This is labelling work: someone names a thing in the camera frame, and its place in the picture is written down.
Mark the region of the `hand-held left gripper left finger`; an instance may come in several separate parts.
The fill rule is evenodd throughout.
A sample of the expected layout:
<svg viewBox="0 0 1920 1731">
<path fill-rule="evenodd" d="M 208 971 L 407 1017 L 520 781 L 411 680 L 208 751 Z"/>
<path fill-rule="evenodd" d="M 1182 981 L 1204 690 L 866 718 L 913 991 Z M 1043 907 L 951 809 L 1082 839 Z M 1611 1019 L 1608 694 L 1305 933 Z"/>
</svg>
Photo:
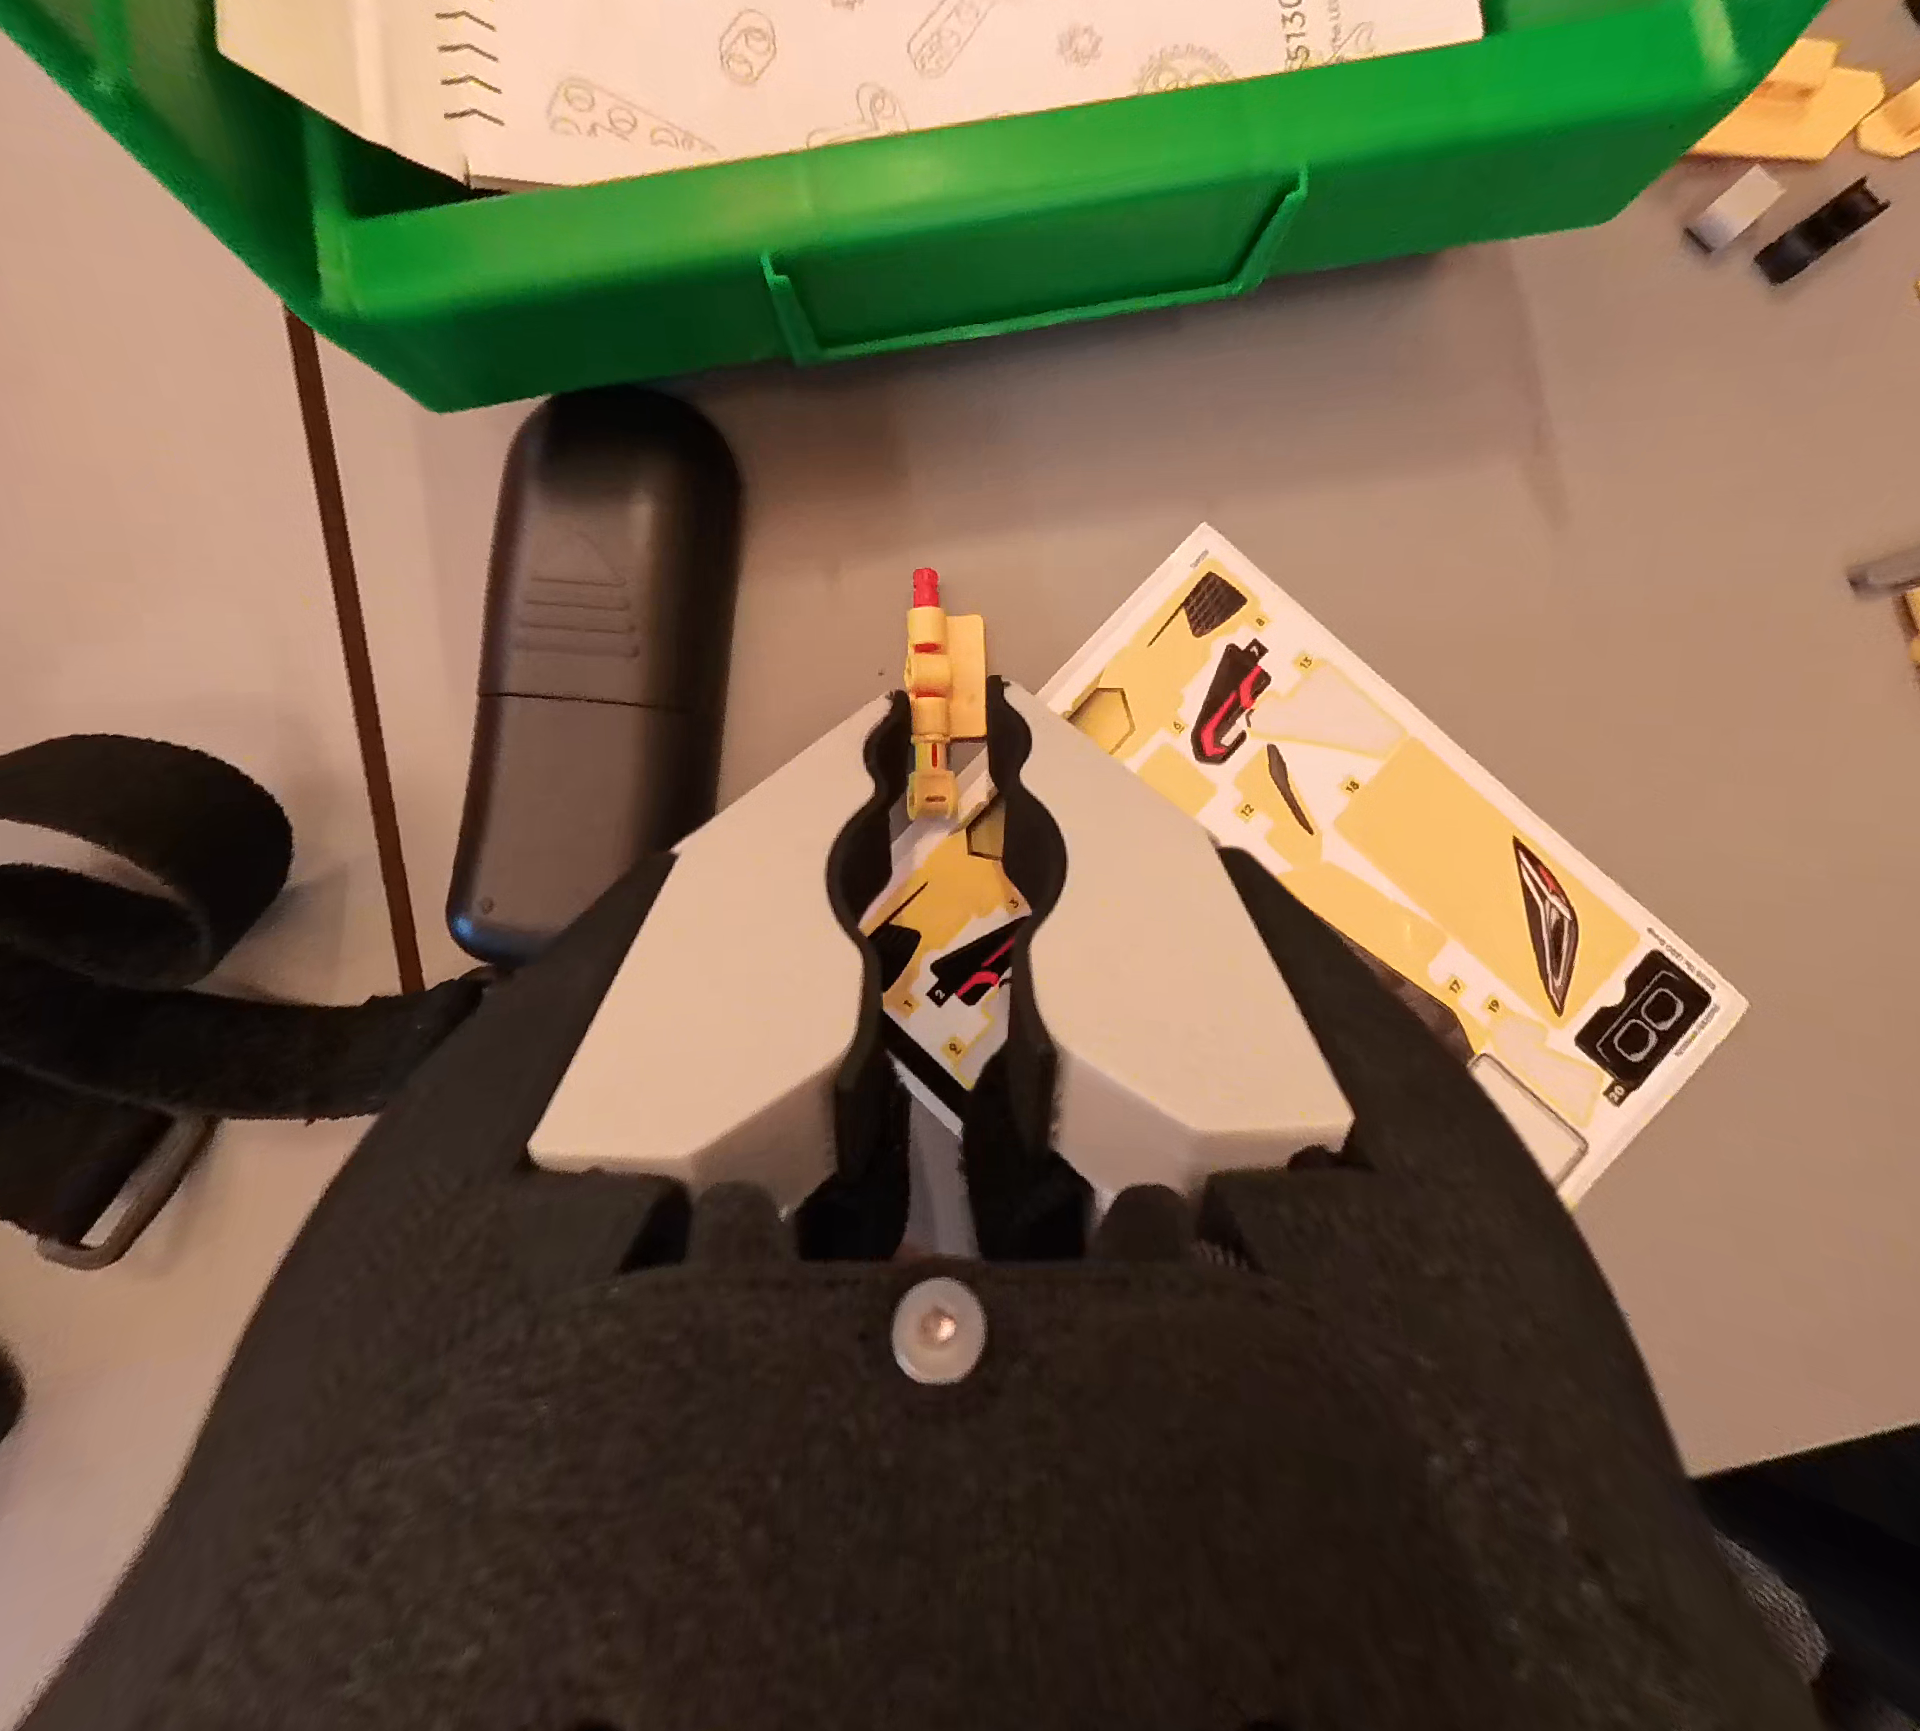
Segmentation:
<svg viewBox="0 0 1920 1731">
<path fill-rule="evenodd" d="M 743 1183 L 809 1257 L 888 1259 L 906 1093 L 861 923 L 893 871 L 911 704 L 861 706 L 687 835 L 536 1123 L 532 1163 Z"/>
</svg>

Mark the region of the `small black connector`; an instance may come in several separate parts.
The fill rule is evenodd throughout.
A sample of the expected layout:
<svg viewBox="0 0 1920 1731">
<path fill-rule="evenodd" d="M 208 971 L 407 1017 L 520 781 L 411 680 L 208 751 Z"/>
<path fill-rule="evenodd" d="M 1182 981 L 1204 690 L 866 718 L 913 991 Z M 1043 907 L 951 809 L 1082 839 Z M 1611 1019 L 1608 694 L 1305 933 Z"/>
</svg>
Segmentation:
<svg viewBox="0 0 1920 1731">
<path fill-rule="evenodd" d="M 1752 264 L 1771 288 L 1784 288 L 1859 238 L 1888 208 L 1890 200 L 1860 178 L 1761 248 Z"/>
</svg>

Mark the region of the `yellow sticker sheet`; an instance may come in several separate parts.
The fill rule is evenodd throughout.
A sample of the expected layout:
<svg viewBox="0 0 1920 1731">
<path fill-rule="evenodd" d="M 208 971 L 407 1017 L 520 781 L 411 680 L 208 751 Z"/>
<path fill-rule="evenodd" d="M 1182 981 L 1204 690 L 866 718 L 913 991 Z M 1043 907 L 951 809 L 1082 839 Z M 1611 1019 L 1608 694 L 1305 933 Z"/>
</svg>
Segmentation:
<svg viewBox="0 0 1920 1731">
<path fill-rule="evenodd" d="M 1569 1207 L 1746 1009 L 1209 526 L 1038 700 L 1339 931 Z"/>
</svg>

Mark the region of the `yellow brick subassembly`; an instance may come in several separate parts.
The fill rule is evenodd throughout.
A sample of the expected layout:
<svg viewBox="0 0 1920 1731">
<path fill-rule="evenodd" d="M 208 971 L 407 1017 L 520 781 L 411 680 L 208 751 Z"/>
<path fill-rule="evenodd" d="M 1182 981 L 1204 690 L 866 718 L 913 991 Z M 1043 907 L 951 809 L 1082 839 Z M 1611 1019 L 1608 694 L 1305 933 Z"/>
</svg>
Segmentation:
<svg viewBox="0 0 1920 1731">
<path fill-rule="evenodd" d="M 953 749 L 989 734 L 989 628 L 980 614 L 906 612 L 902 688 L 911 706 L 913 763 L 906 817 L 953 821 L 958 781 Z"/>
</svg>

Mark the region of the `grey desk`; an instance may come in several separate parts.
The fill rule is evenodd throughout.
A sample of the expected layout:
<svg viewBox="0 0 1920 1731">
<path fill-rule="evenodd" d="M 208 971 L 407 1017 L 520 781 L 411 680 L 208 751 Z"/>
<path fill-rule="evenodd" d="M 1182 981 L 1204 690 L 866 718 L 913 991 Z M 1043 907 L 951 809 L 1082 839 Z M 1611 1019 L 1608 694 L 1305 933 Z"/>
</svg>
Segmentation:
<svg viewBox="0 0 1920 1731">
<path fill-rule="evenodd" d="M 4 48 L 4 736 L 201 743 L 299 877 L 234 963 L 462 965 L 445 897 L 520 406 L 318 352 L 389 763 L 280 304 Z M 1040 686 L 1211 522 L 1749 997 L 1580 1209 L 1692 1463 L 1917 1419 L 1917 684 L 1844 574 L 1917 540 L 1917 222 L 1789 290 L 1674 178 L 1615 222 L 691 398 L 746 484 L 729 791 L 899 672 L 932 564 Z"/>
</svg>

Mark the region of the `green storage bin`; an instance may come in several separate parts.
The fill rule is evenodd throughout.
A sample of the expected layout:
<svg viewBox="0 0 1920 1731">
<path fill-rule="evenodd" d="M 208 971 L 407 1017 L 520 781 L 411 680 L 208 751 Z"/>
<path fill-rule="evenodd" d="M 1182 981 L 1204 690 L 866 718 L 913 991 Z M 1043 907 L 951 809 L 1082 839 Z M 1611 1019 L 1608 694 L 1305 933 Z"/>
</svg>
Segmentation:
<svg viewBox="0 0 1920 1731">
<path fill-rule="evenodd" d="M 460 194 L 229 64 L 214 0 L 4 32 L 324 340 L 431 408 L 832 364 L 1603 224 L 1830 0 L 1485 0 L 1480 42 L 585 190 Z"/>
</svg>

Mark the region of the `black oval device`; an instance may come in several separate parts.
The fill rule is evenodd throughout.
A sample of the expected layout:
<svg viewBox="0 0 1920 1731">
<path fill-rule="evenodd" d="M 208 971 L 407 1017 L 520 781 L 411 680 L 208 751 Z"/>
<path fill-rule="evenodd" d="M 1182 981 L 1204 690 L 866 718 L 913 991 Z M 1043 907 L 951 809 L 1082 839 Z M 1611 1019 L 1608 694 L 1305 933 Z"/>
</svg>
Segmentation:
<svg viewBox="0 0 1920 1731">
<path fill-rule="evenodd" d="M 516 969 L 712 817 L 745 488 L 682 398 L 545 400 L 500 472 L 445 917 Z"/>
</svg>

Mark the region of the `small grey brick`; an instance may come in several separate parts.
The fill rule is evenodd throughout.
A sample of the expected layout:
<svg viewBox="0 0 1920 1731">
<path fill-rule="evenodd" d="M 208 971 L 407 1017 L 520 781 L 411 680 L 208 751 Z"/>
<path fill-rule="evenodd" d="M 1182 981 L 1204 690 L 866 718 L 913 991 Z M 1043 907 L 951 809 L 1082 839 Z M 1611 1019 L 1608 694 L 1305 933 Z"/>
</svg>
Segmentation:
<svg viewBox="0 0 1920 1731">
<path fill-rule="evenodd" d="M 1752 164 L 1686 222 L 1685 236 L 1705 256 L 1727 254 L 1782 198 L 1784 184 L 1764 166 Z"/>
</svg>

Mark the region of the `pile of yellow brick parts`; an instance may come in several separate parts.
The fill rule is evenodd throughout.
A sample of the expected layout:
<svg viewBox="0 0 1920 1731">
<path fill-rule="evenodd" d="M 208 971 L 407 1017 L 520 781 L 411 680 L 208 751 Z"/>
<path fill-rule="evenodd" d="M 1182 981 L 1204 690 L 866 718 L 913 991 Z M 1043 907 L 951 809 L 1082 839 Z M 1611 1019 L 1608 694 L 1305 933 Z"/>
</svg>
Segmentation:
<svg viewBox="0 0 1920 1731">
<path fill-rule="evenodd" d="M 1917 78 L 1917 0 L 1830 0 L 1686 160 L 1787 170 L 1917 160 Z"/>
</svg>

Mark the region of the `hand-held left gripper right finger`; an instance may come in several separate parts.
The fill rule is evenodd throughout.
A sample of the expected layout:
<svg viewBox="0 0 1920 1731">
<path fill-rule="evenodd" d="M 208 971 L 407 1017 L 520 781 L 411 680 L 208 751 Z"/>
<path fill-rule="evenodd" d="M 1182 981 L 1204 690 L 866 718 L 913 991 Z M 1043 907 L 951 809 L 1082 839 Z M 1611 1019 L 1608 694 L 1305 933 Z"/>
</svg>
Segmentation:
<svg viewBox="0 0 1920 1731">
<path fill-rule="evenodd" d="M 985 1253 L 1074 1253 L 1093 1199 L 1341 1153 L 1352 1107 L 1212 835 L 1032 692 L 990 682 L 1026 915 L 962 1159 Z"/>
</svg>

